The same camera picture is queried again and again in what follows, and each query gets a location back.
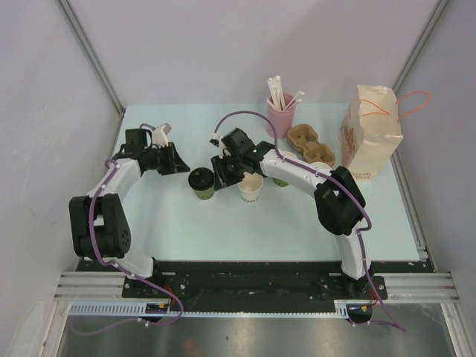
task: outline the light blue tabletop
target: light blue tabletop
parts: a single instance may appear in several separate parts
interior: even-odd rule
[[[126,129],[141,123],[169,123],[169,140],[193,170],[211,168],[218,149],[210,144],[217,122],[229,112],[254,110],[258,104],[128,106],[116,151]],[[295,124],[311,124],[340,163],[338,129],[347,104],[302,103]],[[251,115],[229,118],[219,132],[243,129],[254,143],[272,141],[264,120]],[[280,148],[292,151],[285,140]],[[160,260],[326,261],[340,260],[335,238],[318,221],[314,199],[293,186],[278,187],[265,178],[260,199],[246,203],[238,187],[219,190],[208,201],[196,198],[188,173],[160,176],[156,171],[132,187],[123,202],[134,244]],[[373,229],[364,232],[367,255],[378,261],[418,260],[414,238],[390,162],[371,183],[358,184]]]

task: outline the bag handle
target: bag handle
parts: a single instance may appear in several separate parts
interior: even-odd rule
[[[397,123],[400,123],[400,119],[402,119],[403,117],[406,117],[407,115],[413,114],[414,112],[418,112],[420,109],[425,108],[427,106],[428,102],[430,101],[430,94],[427,91],[413,91],[411,93],[405,94],[403,97],[399,98],[395,102],[395,105],[397,105],[400,100],[408,98],[408,97],[410,97],[411,95],[414,95],[414,94],[419,94],[419,93],[426,95],[426,100],[423,102],[423,104],[421,106],[416,107],[415,109],[410,110],[409,112],[406,112],[403,115],[400,115],[399,119],[396,121]]]
[[[390,115],[390,113],[389,113],[389,112],[387,112],[386,110],[384,110],[384,109],[380,108],[380,107],[379,107],[379,106],[377,106],[377,105],[376,105],[374,102],[371,102],[371,101],[369,101],[369,100],[367,100],[367,99],[362,99],[362,102],[367,102],[367,103],[370,103],[370,104],[372,104],[373,106],[375,106],[375,107],[377,107],[377,108],[379,108],[380,110],[382,110],[382,111],[383,111],[383,113],[380,113],[380,112],[371,112],[371,113],[367,113],[367,114],[364,114],[364,115],[362,115],[362,117],[366,117],[367,115],[371,115],[371,114]]]

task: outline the black lid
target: black lid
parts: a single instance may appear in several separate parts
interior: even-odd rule
[[[208,190],[214,183],[215,177],[213,172],[206,167],[199,167],[188,176],[188,184],[197,191]]]

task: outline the pink cup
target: pink cup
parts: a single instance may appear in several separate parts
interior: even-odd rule
[[[283,93],[284,103],[288,103],[292,100],[292,95],[290,93]],[[273,123],[276,128],[277,138],[284,139],[288,133],[288,130],[292,127],[292,121],[295,118],[296,106],[291,110],[286,110],[285,112],[280,112],[275,110],[272,106],[268,104],[268,119]],[[273,130],[270,125],[266,127],[266,132],[269,136],[274,138]]]

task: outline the brown paper bag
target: brown paper bag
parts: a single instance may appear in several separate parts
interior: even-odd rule
[[[403,139],[400,119],[428,104],[401,115],[393,90],[384,86],[357,86],[357,95],[350,102],[341,125],[339,142],[341,164],[347,167],[355,180],[370,181],[382,170]]]

